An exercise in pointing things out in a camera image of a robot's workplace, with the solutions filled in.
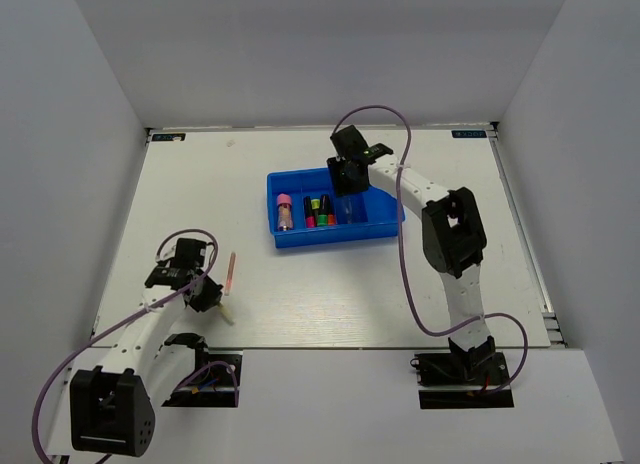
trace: white panel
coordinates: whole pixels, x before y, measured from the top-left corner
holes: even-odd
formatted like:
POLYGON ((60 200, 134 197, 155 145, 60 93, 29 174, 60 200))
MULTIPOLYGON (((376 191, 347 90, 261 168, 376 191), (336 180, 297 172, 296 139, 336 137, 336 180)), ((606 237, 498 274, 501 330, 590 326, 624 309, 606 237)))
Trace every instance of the white panel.
POLYGON ((73 0, 0 0, 0 130, 0 461, 31 463, 36 395, 89 336, 144 154, 73 0))
POLYGON ((564 0, 77 1, 163 127, 330 124, 378 101, 415 123, 497 120, 564 0))
MULTIPOLYGON (((104 350, 79 361, 91 368, 104 350)), ((533 351, 515 408, 421 410, 410 351, 246 351, 238 409, 160 408, 145 456, 185 464, 598 464, 620 459, 581 351, 533 351)), ((518 351, 507 353, 513 368, 518 351)), ((62 400, 49 451, 71 464, 62 400)), ((110 463, 131 463, 113 457, 110 463)))
POLYGON ((567 0, 500 151, 565 338, 584 348, 625 462, 640 462, 640 0, 567 0))
MULTIPOLYGON (((396 154, 406 142, 404 130, 363 132, 369 142, 384 142, 396 154)), ((224 301, 236 324, 228 325, 217 310, 190 312, 174 326, 176 332, 198 332, 216 347, 446 346, 445 338, 428 338, 411 318, 396 239, 275 249, 267 222, 267 174, 324 166, 335 153, 329 134, 329 129, 192 132, 182 142, 150 143, 97 329, 136 309, 156 247, 166 235, 202 227, 221 246, 214 280, 224 283, 229 254, 237 253, 233 288, 224 301)), ((489 141, 416 130, 407 162, 449 189, 473 190, 489 242, 481 271, 485 310, 513 313, 532 345, 549 345, 541 294, 524 259, 489 141)), ((419 312, 431 328, 446 329, 444 289, 424 257, 419 218, 407 213, 405 230, 419 312)), ((510 321, 492 319, 488 325, 498 345, 522 345, 510 321)))

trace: white table surface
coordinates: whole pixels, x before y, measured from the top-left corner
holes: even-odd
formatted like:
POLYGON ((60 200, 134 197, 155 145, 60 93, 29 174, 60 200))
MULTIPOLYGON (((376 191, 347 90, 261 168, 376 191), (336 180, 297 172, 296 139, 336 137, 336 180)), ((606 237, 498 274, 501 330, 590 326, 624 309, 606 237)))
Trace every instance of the white table surface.
MULTIPOLYGON (((423 335, 406 304, 397 239, 276 250, 266 211, 267 174, 323 167, 334 154, 330 130, 190 132, 184 141, 151 142, 126 229, 104 293, 96 329, 106 329, 139 302, 159 242, 171 232, 204 228, 220 244, 212 277, 224 283, 237 253, 231 295, 235 325, 217 310, 185 313, 175 332, 197 332, 212 347, 445 347, 423 335)), ((365 129, 370 144, 399 153, 400 129, 365 129)), ((487 139, 453 139, 447 130, 416 130, 408 162, 446 187, 470 188, 488 238, 482 263, 485 311, 522 321, 532 346, 548 346, 543 298, 527 266, 487 139)), ((405 221, 407 262, 422 319, 448 327, 442 283, 422 252, 419 219, 405 221)), ((488 321, 498 346, 519 347, 509 321, 488 321)), ((101 342, 112 345, 119 334, 101 342)))
MULTIPOLYGON (((91 369, 91 349, 74 363, 91 369)), ((513 370, 519 350, 506 353, 513 370)), ((156 409, 146 454, 110 464, 598 464, 621 459, 582 351, 534 350, 511 409, 421 410, 408 350, 248 350, 237 409, 156 409)), ((71 448, 60 401, 48 452, 71 464, 100 456, 71 448)))

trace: small bottle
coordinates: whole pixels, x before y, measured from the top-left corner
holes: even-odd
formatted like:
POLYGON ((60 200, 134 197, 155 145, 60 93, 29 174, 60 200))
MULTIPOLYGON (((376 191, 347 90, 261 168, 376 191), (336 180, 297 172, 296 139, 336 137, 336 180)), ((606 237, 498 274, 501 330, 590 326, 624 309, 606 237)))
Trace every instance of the small bottle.
POLYGON ((278 230, 290 231, 293 229, 293 214, 291 213, 291 196, 280 194, 276 200, 278 204, 278 230))

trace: pink cap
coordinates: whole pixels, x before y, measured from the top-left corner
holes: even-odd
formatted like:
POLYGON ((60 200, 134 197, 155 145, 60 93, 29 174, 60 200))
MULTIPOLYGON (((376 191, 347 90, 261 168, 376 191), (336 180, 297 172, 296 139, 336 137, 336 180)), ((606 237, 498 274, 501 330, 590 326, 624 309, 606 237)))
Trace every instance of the pink cap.
POLYGON ((278 196, 278 199, 276 200, 277 205, 279 206, 280 204, 289 204, 291 205, 291 196, 289 194, 280 194, 278 196))

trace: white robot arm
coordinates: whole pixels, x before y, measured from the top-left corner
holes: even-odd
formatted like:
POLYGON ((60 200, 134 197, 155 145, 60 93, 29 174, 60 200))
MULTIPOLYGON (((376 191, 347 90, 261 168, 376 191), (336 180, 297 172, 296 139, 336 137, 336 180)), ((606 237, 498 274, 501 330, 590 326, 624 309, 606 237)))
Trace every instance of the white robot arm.
MULTIPOLYGON (((344 196, 373 185, 396 196, 398 160, 384 144, 369 147, 354 126, 331 136, 337 157, 327 160, 334 192, 344 196)), ((451 327, 483 316, 480 262, 487 244, 471 191, 457 191, 404 168, 400 179, 402 203, 422 222, 423 251, 444 284, 451 327)), ((477 319, 449 337, 451 353, 465 376, 495 354, 495 343, 484 319, 477 319)))
MULTIPOLYGON (((389 148, 369 147, 353 126, 334 133, 331 140, 338 158, 327 163, 337 196, 362 192, 370 185, 396 195, 398 161, 389 148)), ((424 254, 442 278, 451 326, 482 316, 479 277, 486 238, 473 194, 465 188, 448 191, 411 169, 403 170, 400 187, 404 205, 421 218, 424 254)), ((160 302, 202 276, 205 247, 202 241, 179 239, 175 255, 162 258, 145 282, 140 306, 160 302)), ((167 339, 170 328, 187 307, 203 312, 218 305, 221 288, 205 277, 188 293, 131 322, 93 370, 76 372, 70 384, 75 449, 144 454, 155 427, 154 408, 203 364, 204 339, 195 334, 167 339)), ((495 354, 483 319, 453 332, 449 347, 466 376, 495 354)))
MULTIPOLYGON (((372 186, 396 195, 398 159, 384 155, 369 166, 369 180, 372 186)), ((421 176, 411 168, 403 169, 401 176, 402 203, 422 219, 422 210, 429 202, 437 202, 449 197, 449 191, 439 184, 421 176)), ((448 272, 439 272, 444 285, 451 327, 470 317, 484 314, 480 295, 480 264, 474 264, 462 271, 460 277, 448 272)), ((491 336, 484 320, 470 323, 455 331, 450 339, 463 351, 480 348, 491 336)))
POLYGON ((141 456, 153 437, 154 409, 169 399, 185 376, 202 367, 204 339, 196 334, 169 336, 169 330, 187 308, 205 312, 220 303, 222 286, 208 276, 202 278, 206 245, 178 239, 175 254, 158 262, 145 281, 139 305, 163 302, 189 283, 194 287, 149 308, 125 327, 92 370, 78 370, 73 376, 69 393, 75 449, 141 456))

